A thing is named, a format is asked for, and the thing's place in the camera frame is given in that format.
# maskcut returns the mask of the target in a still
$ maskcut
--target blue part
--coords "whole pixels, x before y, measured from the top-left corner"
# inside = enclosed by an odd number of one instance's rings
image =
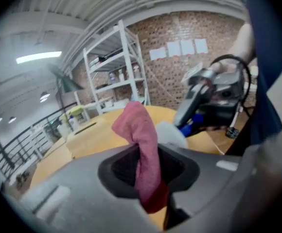
[[[193,124],[195,124],[195,123],[203,123],[203,122],[204,122],[203,115],[201,115],[201,114],[195,114],[195,115],[192,117],[192,121],[193,121]]]
[[[190,124],[186,124],[180,129],[180,131],[185,137],[188,137],[192,132],[192,126]]]
[[[186,125],[184,125],[180,131],[182,132],[182,134],[185,136],[185,137],[188,137],[191,135],[191,132],[192,132],[192,126],[195,125],[195,124],[202,124],[204,122],[204,118],[201,114],[194,114],[192,116],[192,123],[187,123]]]

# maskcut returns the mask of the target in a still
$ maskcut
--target metal shelving unit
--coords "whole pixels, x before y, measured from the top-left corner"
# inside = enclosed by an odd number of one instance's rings
[[[110,89],[113,90],[114,88],[121,87],[124,85],[131,86],[132,94],[135,100],[144,100],[144,105],[151,104],[138,36],[133,34],[126,27],[124,27],[122,20],[118,22],[118,25],[106,31],[100,39],[97,39],[95,42],[93,42],[90,48],[84,48],[83,54],[88,82],[92,89],[92,93],[97,106],[97,111],[100,115],[104,112],[121,109],[122,107],[102,108],[101,100],[98,99],[97,94]],[[106,60],[102,63],[89,67],[89,54],[98,55],[100,57],[106,57]],[[141,78],[134,77],[132,63],[138,63],[141,71]],[[127,69],[127,80],[123,82],[113,83],[100,89],[95,88],[93,84],[93,77],[91,76],[93,73],[107,72],[107,75],[109,76],[110,72],[114,72],[123,67],[126,67]],[[137,82],[143,83],[144,99],[139,98],[136,87]]]

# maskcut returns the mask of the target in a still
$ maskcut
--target brick wall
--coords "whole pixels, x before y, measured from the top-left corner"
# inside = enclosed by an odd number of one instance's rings
[[[187,92],[180,81],[184,73],[200,61],[207,66],[214,58],[225,54],[231,47],[243,21],[215,13],[208,12],[176,12],[152,17],[136,24],[129,29],[138,35],[141,44],[144,64],[147,65],[165,89],[176,99],[182,100]],[[205,38],[208,45],[208,54],[194,54],[191,56],[180,56],[164,58],[151,61],[149,51],[151,49],[165,46],[167,42]],[[172,109],[178,107],[178,102],[167,95],[155,81],[153,75],[145,69],[152,105],[164,106]],[[85,71],[84,62],[81,62],[74,70],[73,77],[86,90],[78,92],[82,104],[94,100]],[[95,85],[107,83],[107,76],[99,73],[95,78]],[[129,86],[115,90],[118,99],[129,98],[131,89]],[[112,92],[99,94],[100,97],[112,96]]]

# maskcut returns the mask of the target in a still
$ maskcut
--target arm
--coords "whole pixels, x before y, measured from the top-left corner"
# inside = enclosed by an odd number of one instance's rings
[[[229,49],[227,54],[233,54],[235,56],[238,56],[248,64],[254,59],[255,52],[253,29],[248,16],[246,22],[240,28],[236,41]],[[233,67],[235,67],[234,60],[222,60],[219,63],[214,63],[211,66],[211,68],[213,68],[213,70],[217,73],[228,71],[230,68]]]

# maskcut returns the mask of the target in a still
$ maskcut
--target white shelf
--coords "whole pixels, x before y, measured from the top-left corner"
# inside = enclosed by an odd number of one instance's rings
[[[132,54],[129,55],[131,59],[135,59]],[[90,68],[90,73],[93,72],[109,72],[113,69],[116,69],[118,67],[125,67],[125,57],[124,53],[120,52],[110,58],[108,58],[106,61],[103,61],[98,66],[94,66]]]
[[[122,47],[119,27],[114,26],[112,29],[104,32],[98,40],[87,50],[87,54],[107,55]]]
[[[112,107],[108,107],[108,108],[103,108],[102,112],[110,112],[110,111],[115,111],[115,110],[119,110],[119,109],[123,109],[125,108],[125,106],[112,106]]]
[[[142,78],[134,79],[134,81],[135,82],[141,82],[141,81],[143,81],[143,79]],[[96,90],[96,93],[107,91],[107,90],[114,89],[116,87],[120,87],[120,86],[124,86],[124,85],[128,85],[128,84],[130,84],[130,80],[125,80],[124,82],[114,83],[114,84],[111,84],[111,85],[108,85],[106,87],[103,87],[101,89]]]
[[[100,99],[98,101],[98,103],[103,103],[105,101],[110,100],[111,98],[112,97],[107,97],[107,98],[104,98],[104,99]],[[97,103],[96,102],[88,103],[88,104],[84,105],[83,108],[86,109],[86,110],[95,110],[95,109],[97,109]]]

